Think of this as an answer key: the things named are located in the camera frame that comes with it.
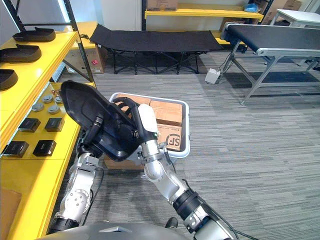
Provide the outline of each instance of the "cardboard box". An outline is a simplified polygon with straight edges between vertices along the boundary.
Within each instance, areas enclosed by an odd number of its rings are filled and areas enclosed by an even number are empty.
[[[147,0],[148,11],[176,11],[178,0]]]
[[[302,5],[301,1],[298,0],[288,0],[286,1],[283,9],[298,11]]]
[[[268,2],[266,0],[254,0],[253,3],[258,5],[258,9],[259,9],[258,13],[264,14],[264,12],[268,6]]]
[[[262,25],[269,25],[271,23],[272,19],[275,17],[275,15],[277,13],[277,9],[287,9],[287,10],[297,11],[297,10],[299,10],[301,4],[302,4],[301,1],[298,1],[298,0],[275,0],[275,1],[273,1],[268,12],[265,14],[261,24]]]
[[[21,200],[21,193],[1,188],[0,193],[0,214],[1,214],[1,240],[5,240],[10,231],[12,222],[14,221],[19,203]]]
[[[171,102],[155,101],[150,102],[156,122],[158,124],[180,127],[182,124],[182,105]]]
[[[143,165],[136,165],[131,160],[113,161],[107,155],[104,157],[104,163],[110,170],[143,170],[145,168]]]
[[[166,143],[169,150],[180,151],[181,127],[158,124],[158,143]]]
[[[103,74],[105,72],[105,65],[108,57],[108,52],[104,48],[86,48],[84,49],[86,57],[89,62],[90,69],[93,74]],[[65,60],[75,66],[80,72],[86,74],[86,66],[78,49],[72,49],[68,52]],[[70,74],[77,74],[70,66],[66,65],[66,69]]]
[[[147,104],[149,105],[150,104],[150,101],[151,99],[150,98],[147,98],[147,97],[142,97],[142,96],[132,96],[132,95],[129,95],[129,94],[117,94],[115,96],[115,98],[123,98],[123,97],[127,97],[127,98],[130,98],[132,99],[133,101],[135,101],[136,103],[138,104]],[[127,106],[124,106],[123,108],[121,108],[122,111],[126,111],[128,109]]]
[[[158,143],[166,143],[168,150],[180,151],[181,146],[181,127],[165,124],[158,124]],[[143,170],[143,165],[136,165],[134,161],[123,160],[113,161],[107,155],[104,157],[104,163],[110,170]]]
[[[238,24],[244,24],[245,23],[245,19],[243,18],[237,18],[237,17],[224,17],[220,26],[220,32],[222,31],[222,29],[225,26],[225,23],[227,22],[232,22],[232,23],[238,23]]]

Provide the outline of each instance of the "sf logo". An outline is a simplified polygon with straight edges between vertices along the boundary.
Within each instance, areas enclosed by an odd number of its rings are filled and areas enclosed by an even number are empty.
[[[165,140],[168,146],[179,146],[180,145],[180,136],[178,134],[170,134],[166,137]]]

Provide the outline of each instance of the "white table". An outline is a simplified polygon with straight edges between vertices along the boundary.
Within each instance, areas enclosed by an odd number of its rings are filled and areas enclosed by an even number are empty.
[[[274,25],[278,17],[290,22],[291,27],[304,27],[301,25],[320,26],[320,15],[314,12],[277,9],[270,25]]]

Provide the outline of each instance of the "white device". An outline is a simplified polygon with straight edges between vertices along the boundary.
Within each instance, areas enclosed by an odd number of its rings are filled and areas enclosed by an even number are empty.
[[[213,68],[210,68],[210,70],[209,70],[208,73],[206,74],[204,80],[205,80],[207,83],[215,84],[216,81],[218,80],[219,76],[220,76],[220,71],[217,71],[217,70],[215,70],[215,69],[213,69]]]

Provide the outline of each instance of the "blue object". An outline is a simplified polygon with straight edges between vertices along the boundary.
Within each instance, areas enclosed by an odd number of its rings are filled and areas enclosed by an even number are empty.
[[[257,13],[259,11],[259,8],[256,3],[249,3],[244,5],[244,11],[249,13]]]

